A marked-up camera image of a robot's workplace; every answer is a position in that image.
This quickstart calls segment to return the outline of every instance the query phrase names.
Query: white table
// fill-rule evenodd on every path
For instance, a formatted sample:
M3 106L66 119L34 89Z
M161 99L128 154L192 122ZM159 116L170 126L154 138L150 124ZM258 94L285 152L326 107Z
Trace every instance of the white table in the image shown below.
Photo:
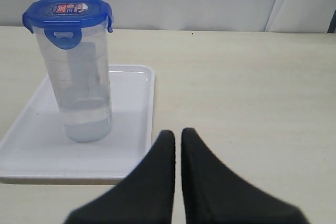
M153 139L195 127L214 153L312 223L336 223L336 36L116 30L111 63L156 72ZM0 28L0 138L46 74L35 36ZM180 161L177 159L177 175ZM107 185L0 184L0 223L59 224ZM173 223L185 223L176 179Z

